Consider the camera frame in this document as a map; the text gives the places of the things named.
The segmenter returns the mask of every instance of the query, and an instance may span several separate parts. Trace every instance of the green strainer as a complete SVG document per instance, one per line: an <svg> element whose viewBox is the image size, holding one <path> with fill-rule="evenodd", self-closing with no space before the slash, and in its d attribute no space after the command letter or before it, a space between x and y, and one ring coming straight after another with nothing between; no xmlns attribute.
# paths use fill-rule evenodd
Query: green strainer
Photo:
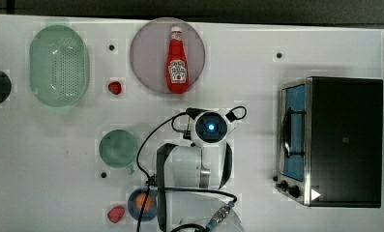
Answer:
<svg viewBox="0 0 384 232"><path fill-rule="evenodd" d="M67 26L42 30L31 43L30 86L42 103L63 107L77 102L89 85L89 55L84 41Z"/></svg>

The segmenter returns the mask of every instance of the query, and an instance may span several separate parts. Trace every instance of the small red item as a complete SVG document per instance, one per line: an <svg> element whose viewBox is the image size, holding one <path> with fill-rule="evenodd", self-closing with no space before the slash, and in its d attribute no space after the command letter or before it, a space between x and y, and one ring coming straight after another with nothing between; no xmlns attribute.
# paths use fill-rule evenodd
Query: small red item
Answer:
<svg viewBox="0 0 384 232"><path fill-rule="evenodd" d="M171 28L170 47L166 62L167 88L173 94L183 94L189 89L188 61L182 42L182 29Z"/></svg>
<svg viewBox="0 0 384 232"><path fill-rule="evenodd" d="M117 223L125 215L123 206L116 206L107 213L107 217L113 223Z"/></svg>
<svg viewBox="0 0 384 232"><path fill-rule="evenodd" d="M120 95L122 93L122 84L119 81L113 81L108 86L110 93Z"/></svg>

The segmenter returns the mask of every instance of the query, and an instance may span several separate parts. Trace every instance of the oven door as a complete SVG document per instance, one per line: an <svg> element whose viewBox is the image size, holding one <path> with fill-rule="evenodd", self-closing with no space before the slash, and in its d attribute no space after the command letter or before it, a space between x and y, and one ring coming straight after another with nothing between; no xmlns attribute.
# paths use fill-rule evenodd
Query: oven door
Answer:
<svg viewBox="0 0 384 232"><path fill-rule="evenodd" d="M305 182L308 178L306 175L307 94L308 86L305 79L284 85L281 88L279 109L279 192L305 205L309 203L306 201L308 195L305 191Z"/></svg>

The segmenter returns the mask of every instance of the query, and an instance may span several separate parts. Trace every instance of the mint green cup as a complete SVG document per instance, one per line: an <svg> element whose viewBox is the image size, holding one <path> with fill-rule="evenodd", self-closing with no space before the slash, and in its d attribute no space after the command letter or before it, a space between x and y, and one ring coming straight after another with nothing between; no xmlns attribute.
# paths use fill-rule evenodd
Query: mint green cup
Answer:
<svg viewBox="0 0 384 232"><path fill-rule="evenodd" d="M133 162L138 146L135 137L125 130L113 130L107 133L99 145L102 160L115 168L128 168L134 173Z"/></svg>

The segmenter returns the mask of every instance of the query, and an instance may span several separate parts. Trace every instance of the white tabletop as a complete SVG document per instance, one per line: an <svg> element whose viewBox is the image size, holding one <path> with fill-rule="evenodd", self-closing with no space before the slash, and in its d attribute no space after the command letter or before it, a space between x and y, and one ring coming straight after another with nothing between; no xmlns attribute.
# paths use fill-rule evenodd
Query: white tabletop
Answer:
<svg viewBox="0 0 384 232"><path fill-rule="evenodd" d="M235 210L246 231L384 231L384 154L380 209L303 207L277 193L271 180L279 87L311 75L384 78L384 30L191 23L205 44L206 64L179 97L156 94L133 75L131 41L147 21L69 18L88 46L91 83L69 114L58 115L29 88L29 47L46 20L0 15L0 70L13 83L0 105L0 231L134 231L129 215L112 224L106 214L126 204L145 177L103 163L103 134L126 129L141 141L181 109L240 104L249 114L230 135L234 173L224 190L239 197ZM106 90L112 79L125 84L118 98ZM142 153L146 169L165 142L188 144L166 126ZM109 178L99 177L103 170Z"/></svg>

